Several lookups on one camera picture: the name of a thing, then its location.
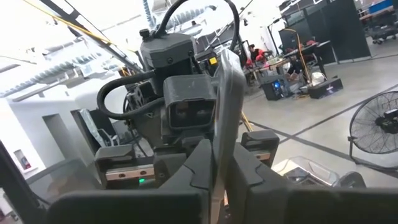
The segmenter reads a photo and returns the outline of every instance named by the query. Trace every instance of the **ceiling duct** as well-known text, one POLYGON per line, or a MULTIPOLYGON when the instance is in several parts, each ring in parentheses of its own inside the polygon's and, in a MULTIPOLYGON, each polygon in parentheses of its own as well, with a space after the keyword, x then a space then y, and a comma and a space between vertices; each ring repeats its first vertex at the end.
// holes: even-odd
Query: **ceiling duct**
MULTIPOLYGON (((160 24, 161 19, 154 19, 154 15, 158 15, 159 18, 163 18, 167 9, 175 3, 177 0, 154 0, 152 10, 149 9, 149 0, 142 0, 142 4, 144 6, 144 11, 146 14, 147 22, 149 24, 150 29, 155 29, 157 24, 160 24)), ((202 15, 207 9, 216 10, 216 6, 205 6, 205 7, 197 7, 185 12, 178 13, 172 16, 169 22, 166 25, 166 30, 173 29, 176 26, 182 25, 186 22, 194 20, 196 17, 202 15)))
POLYGON ((74 76, 70 77, 68 72, 76 68, 76 65, 84 65, 89 62, 96 60, 98 57, 103 56, 102 53, 96 52, 93 54, 84 54, 78 57, 74 57, 70 60, 66 60, 61 63, 56 63, 55 65, 51 65, 49 68, 39 72, 34 75, 29 80, 21 82, 20 84, 10 88, 2 93, 0 93, 0 97, 7 97, 19 91, 25 90, 29 87, 32 87, 36 84, 51 84, 53 82, 57 82, 58 80, 63 80, 65 78, 74 78, 74 76))

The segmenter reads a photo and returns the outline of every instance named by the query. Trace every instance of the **floor line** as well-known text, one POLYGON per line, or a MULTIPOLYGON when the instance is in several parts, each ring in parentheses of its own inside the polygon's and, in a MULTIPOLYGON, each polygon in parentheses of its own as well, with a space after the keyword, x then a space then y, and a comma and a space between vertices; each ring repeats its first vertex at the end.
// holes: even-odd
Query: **floor line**
POLYGON ((363 103, 365 103, 365 102, 367 102, 368 100, 374 98, 375 96, 377 96, 377 95, 379 95, 379 94, 381 94, 381 93, 385 93, 385 92, 388 92, 388 91, 390 91, 390 90, 393 90, 393 89, 395 89, 395 88, 397 88, 397 87, 398 87, 398 84, 396 84, 396 85, 394 85, 394 86, 392 86, 392 87, 390 87, 390 88, 388 88, 388 89, 386 89, 386 90, 384 90, 384 91, 382 91, 382 92, 380 92, 380 93, 377 93, 377 94, 375 94, 375 95, 373 95, 373 96, 371 96, 371 97, 369 97, 369 98, 366 98, 365 100, 360 101, 359 103, 356 103, 356 104, 354 104, 353 106, 350 106, 350 107, 348 107, 348 108, 346 108, 346 109, 344 109, 344 110, 342 110, 342 111, 340 111, 340 112, 337 112, 336 114, 331 115, 330 117, 325 118, 325 119, 323 119, 323 120, 317 122, 316 124, 313 124, 313 125, 311 125, 311 126, 309 126, 309 127, 307 127, 307 128, 304 128, 303 130, 301 130, 301 131, 299 131, 299 132, 293 134, 292 136, 298 136, 298 135, 300 135, 300 134, 303 134, 303 133, 306 132, 306 131, 309 131, 309 130, 311 130, 311 129, 313 129, 313 128, 315 128, 315 127, 317 127, 317 126, 319 126, 319 125, 321 125, 321 124, 323 124, 323 123, 325 123, 325 122, 327 122, 327 121, 329 121, 329 120, 331 120, 331 119, 333 119, 333 118, 335 118, 335 117, 337 117, 337 116, 339 116, 339 115, 341 115, 341 114, 343 114, 343 113, 349 111, 349 110, 352 110, 353 108, 355 108, 355 107, 357 107, 357 106, 362 105, 363 103))
MULTIPOLYGON (((282 136, 289 137, 289 138, 284 139, 283 141, 281 141, 279 144, 282 144, 283 142, 286 142, 286 141, 288 141, 288 140, 291 139, 291 140, 300 142, 300 143, 302 143, 302 144, 304 144, 304 145, 306 145, 306 146, 311 146, 311 147, 313 147, 313 148, 315 148, 315 149, 318 149, 318 150, 321 150, 321 151, 323 151, 323 152, 326 152, 326 153, 332 154, 332 155, 334 155, 334 156, 337 156, 337 157, 339 157, 339 158, 345 159, 345 160, 347 160, 347 161, 354 162, 354 161, 349 157, 348 154, 345 154, 345 153, 343 153, 343 152, 334 150, 334 149, 329 148, 329 147, 326 147, 326 146, 322 146, 322 145, 320 145, 320 144, 317 144, 317 143, 315 143, 315 142, 311 142, 311 141, 308 141, 308 140, 299 138, 299 137, 297 137, 297 136, 291 136, 291 135, 289 135, 289 134, 287 134, 287 133, 284 133, 284 132, 282 132, 282 131, 278 131, 278 130, 275 130, 275 129, 272 129, 272 128, 268 128, 267 126, 264 126, 264 125, 261 125, 261 124, 257 124, 257 123, 252 122, 252 121, 250 121, 250 123, 252 123, 253 125, 255 125, 255 126, 259 127, 259 128, 270 129, 270 130, 273 130, 273 132, 275 132, 276 134, 280 134, 280 135, 282 135, 282 136)), ((398 172, 394 172, 394 171, 392 171, 392 172, 387 172, 387 171, 381 171, 381 170, 373 169, 372 167, 367 167, 367 166, 364 166, 364 167, 366 167, 366 168, 368 168, 368 169, 375 170, 375 171, 380 172, 380 173, 382 173, 382 174, 386 174, 386 175, 388 175, 388 176, 390 176, 390 177, 393 177, 393 178, 398 179, 398 172)))

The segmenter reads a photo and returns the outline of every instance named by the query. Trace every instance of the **metal frame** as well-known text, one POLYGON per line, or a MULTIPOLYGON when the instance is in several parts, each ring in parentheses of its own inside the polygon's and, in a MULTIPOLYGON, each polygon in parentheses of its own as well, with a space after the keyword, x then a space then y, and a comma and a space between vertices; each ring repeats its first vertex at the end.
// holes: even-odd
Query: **metal frame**
POLYGON ((44 223, 45 209, 40 205, 7 149, 0 141, 0 187, 25 224, 44 223))
MULTIPOLYGON (((70 7, 73 8, 73 11, 68 14, 65 12, 61 7, 59 7, 57 4, 55 4, 51 0, 40 0, 41 3, 45 4, 47 7, 49 7, 56 15, 60 16, 62 19, 84 29, 89 31, 86 27, 84 27, 82 24, 80 24, 76 19, 81 16, 84 19, 86 19, 80 12, 78 12, 68 1, 65 1, 66 3, 69 4, 70 7)), ((95 29, 96 33, 100 33, 105 39, 106 36, 98 30, 88 19, 86 19, 95 29)), ((131 70, 134 70, 135 72, 143 72, 142 68, 140 68, 136 63, 131 61, 125 53, 123 53, 122 50, 118 49, 116 46, 112 46, 108 43, 104 43, 102 40, 92 37, 90 35, 87 35, 85 33, 80 32, 82 35, 85 37, 91 39, 92 41, 96 42, 101 48, 105 49, 108 53, 110 53, 113 57, 117 58, 120 60, 122 63, 126 64, 127 67, 129 67, 131 70)))

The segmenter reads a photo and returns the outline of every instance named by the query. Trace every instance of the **black hose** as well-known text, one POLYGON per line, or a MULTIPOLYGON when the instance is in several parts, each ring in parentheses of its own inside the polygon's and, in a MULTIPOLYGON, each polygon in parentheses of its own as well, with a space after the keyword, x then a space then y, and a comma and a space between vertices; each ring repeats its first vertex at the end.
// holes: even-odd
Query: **black hose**
POLYGON ((106 96, 114 89, 120 86, 128 85, 128 84, 133 84, 137 82, 142 82, 144 80, 150 79, 155 75, 154 71, 149 71, 145 73, 140 73, 136 74, 130 77, 123 77, 123 78, 118 78, 117 80, 110 81, 109 83, 105 84, 98 92, 97 95, 97 104, 98 104, 98 109, 102 111, 106 116, 117 119, 117 120, 125 120, 129 118, 133 118, 135 116, 142 115, 144 113, 147 113, 158 106, 160 106, 162 103, 164 103, 163 98, 159 98, 157 100, 154 100, 143 107, 140 107, 136 110, 123 113, 123 114, 117 114, 110 112, 106 106, 105 106, 105 98, 106 96))
POLYGON ((143 153, 143 155, 144 155, 145 157, 148 157, 148 154, 145 152, 145 150, 144 150, 144 149, 141 147, 141 145, 139 144, 139 141, 138 141, 137 136, 134 135, 134 132, 133 132, 133 131, 131 131, 131 134, 132 134, 133 141, 136 143, 138 149, 143 153))
POLYGON ((127 99, 127 95, 124 97, 123 100, 123 113, 127 112, 127 104, 128 104, 129 100, 127 99))
POLYGON ((170 9, 167 10, 166 15, 163 17, 163 20, 160 23, 159 28, 155 31, 154 37, 160 37, 162 34, 166 33, 166 26, 170 18, 172 17, 172 14, 175 12, 175 10, 178 9, 178 7, 180 7, 186 1, 188 0, 178 0, 174 4, 172 4, 170 9))
POLYGON ((195 57, 191 57, 191 61, 193 63, 193 66, 195 66, 195 69, 197 70, 197 73, 198 74, 203 74, 203 72, 202 72, 202 70, 200 68, 200 65, 199 65, 198 61, 196 60, 196 58, 195 57))
POLYGON ((236 43, 238 43, 238 39, 239 39, 239 24, 240 24, 239 13, 238 13, 238 10, 236 9, 235 4, 233 4, 233 2, 231 2, 230 0, 225 0, 225 2, 227 2, 229 7, 231 8, 232 14, 234 16, 234 34, 232 37, 231 45, 229 46, 229 49, 234 51, 236 43))

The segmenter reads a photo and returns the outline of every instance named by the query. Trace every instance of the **gray plastic panel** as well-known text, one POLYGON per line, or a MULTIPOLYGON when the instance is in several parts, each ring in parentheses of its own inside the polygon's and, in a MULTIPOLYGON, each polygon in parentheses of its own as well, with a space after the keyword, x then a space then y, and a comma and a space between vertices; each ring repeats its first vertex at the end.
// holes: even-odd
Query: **gray plastic panel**
POLYGON ((216 100, 209 75, 179 75, 168 77, 163 86, 166 108, 187 100, 216 100))
POLYGON ((224 199, 228 162, 233 156, 236 144, 246 84, 239 57, 232 51, 224 49, 220 58, 221 65, 215 73, 219 79, 219 86, 213 140, 213 154, 217 168, 211 205, 211 221, 213 222, 218 218, 220 203, 224 199))
POLYGON ((141 54, 151 67, 162 68, 190 58, 195 53, 190 35, 167 34, 143 42, 141 54))

